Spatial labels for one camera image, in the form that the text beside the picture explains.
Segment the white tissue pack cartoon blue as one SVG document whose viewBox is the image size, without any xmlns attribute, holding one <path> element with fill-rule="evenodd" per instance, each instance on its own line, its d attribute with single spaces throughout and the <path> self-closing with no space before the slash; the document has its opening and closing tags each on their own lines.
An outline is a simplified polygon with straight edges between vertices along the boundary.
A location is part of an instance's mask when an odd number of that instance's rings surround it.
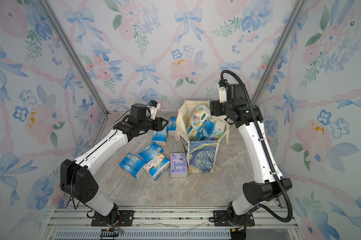
<svg viewBox="0 0 361 240">
<path fill-rule="evenodd" d="M 224 121 L 216 120 L 214 122 L 212 130 L 210 132 L 209 140 L 210 141 L 219 140 L 222 137 L 222 135 L 224 134 L 225 128 L 226 128 L 226 125 L 225 125 Z"/>
</svg>

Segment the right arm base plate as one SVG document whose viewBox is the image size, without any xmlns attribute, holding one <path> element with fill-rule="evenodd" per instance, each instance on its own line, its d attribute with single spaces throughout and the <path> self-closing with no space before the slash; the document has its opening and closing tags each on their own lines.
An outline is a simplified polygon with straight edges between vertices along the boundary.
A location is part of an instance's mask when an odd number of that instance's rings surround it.
<svg viewBox="0 0 361 240">
<path fill-rule="evenodd" d="M 213 224 L 215 227 L 233 227 L 229 221 L 227 211 L 223 210 L 213 211 Z"/>
</svg>

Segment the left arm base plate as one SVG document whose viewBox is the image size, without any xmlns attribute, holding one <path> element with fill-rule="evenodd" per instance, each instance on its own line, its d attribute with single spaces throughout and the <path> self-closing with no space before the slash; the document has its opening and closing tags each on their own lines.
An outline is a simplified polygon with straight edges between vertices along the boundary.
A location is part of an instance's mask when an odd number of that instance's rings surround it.
<svg viewBox="0 0 361 240">
<path fill-rule="evenodd" d="M 92 227 L 131 227 L 134 219 L 133 210 L 111 211 L 109 215 L 102 216 L 95 212 L 91 217 Z"/>
</svg>

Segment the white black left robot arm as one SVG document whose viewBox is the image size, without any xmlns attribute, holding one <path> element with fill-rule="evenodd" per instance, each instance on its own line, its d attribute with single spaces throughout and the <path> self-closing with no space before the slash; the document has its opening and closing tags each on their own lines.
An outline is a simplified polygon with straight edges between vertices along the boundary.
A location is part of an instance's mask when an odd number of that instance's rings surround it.
<svg viewBox="0 0 361 240">
<path fill-rule="evenodd" d="M 154 100 L 133 104 L 94 147 L 73 161 L 65 160 L 60 165 L 61 190 L 114 224 L 119 219 L 118 206 L 99 192 L 94 175 L 112 154 L 133 138 L 164 129 L 168 121 L 157 117 L 159 109 L 160 103 Z"/>
</svg>

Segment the white blue tissue pack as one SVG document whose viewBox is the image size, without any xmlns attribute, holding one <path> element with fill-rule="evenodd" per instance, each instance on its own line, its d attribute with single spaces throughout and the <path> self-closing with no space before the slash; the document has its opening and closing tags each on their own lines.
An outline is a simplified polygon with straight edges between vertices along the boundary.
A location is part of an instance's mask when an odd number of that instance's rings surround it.
<svg viewBox="0 0 361 240">
<path fill-rule="evenodd" d="M 199 130 L 194 125 L 189 125 L 187 127 L 187 134 L 190 141 L 197 136 L 198 132 Z"/>
</svg>

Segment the colourful cartoon tissue pack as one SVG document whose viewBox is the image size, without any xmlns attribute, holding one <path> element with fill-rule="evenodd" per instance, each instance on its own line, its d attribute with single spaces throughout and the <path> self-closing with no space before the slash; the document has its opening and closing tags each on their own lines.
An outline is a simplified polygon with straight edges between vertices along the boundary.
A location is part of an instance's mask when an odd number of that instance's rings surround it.
<svg viewBox="0 0 361 240">
<path fill-rule="evenodd" d="M 210 108 L 206 104 L 200 104 L 192 114 L 189 125 L 194 125 L 200 131 L 210 118 Z"/>
</svg>

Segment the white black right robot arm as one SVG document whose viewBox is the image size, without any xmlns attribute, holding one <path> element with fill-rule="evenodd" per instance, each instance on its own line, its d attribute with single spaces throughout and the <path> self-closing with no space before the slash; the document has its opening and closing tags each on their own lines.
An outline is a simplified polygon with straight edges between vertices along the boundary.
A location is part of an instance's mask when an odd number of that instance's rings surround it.
<svg viewBox="0 0 361 240">
<path fill-rule="evenodd" d="M 224 116 L 238 129 L 253 166 L 254 181 L 243 184 L 240 197 L 229 203 L 228 222 L 233 226 L 246 225 L 253 212 L 262 208 L 280 222 L 293 218 L 292 205 L 287 202 L 287 216 L 281 217 L 266 202 L 280 196 L 288 198 L 292 182 L 278 170 L 264 131 L 264 119 L 258 106 L 251 106 L 240 84 L 218 85 L 219 99 L 210 102 L 211 114 Z"/>
</svg>

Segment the cream canvas bag starry print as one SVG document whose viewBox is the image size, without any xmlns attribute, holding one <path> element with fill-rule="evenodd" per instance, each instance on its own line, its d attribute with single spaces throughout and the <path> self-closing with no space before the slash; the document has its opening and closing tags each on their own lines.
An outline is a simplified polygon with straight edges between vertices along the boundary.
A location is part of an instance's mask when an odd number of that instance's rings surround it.
<svg viewBox="0 0 361 240">
<path fill-rule="evenodd" d="M 189 140 L 187 127 L 190 124 L 189 120 L 192 114 L 200 104 L 206 104 L 209 107 L 209 103 L 210 102 L 208 101 L 185 101 L 178 110 L 175 138 L 178 141 L 181 140 L 184 145 L 189 173 L 212 173 L 214 171 L 213 168 L 215 166 L 221 140 L 224 139 L 226 140 L 226 143 L 229 142 L 230 127 L 229 124 L 224 121 L 225 117 L 222 116 L 211 116 L 210 118 L 213 123 L 216 120 L 225 122 L 225 132 L 219 140 L 203 140 L 202 129 L 198 132 L 195 138 L 193 138 L 191 141 Z"/>
</svg>

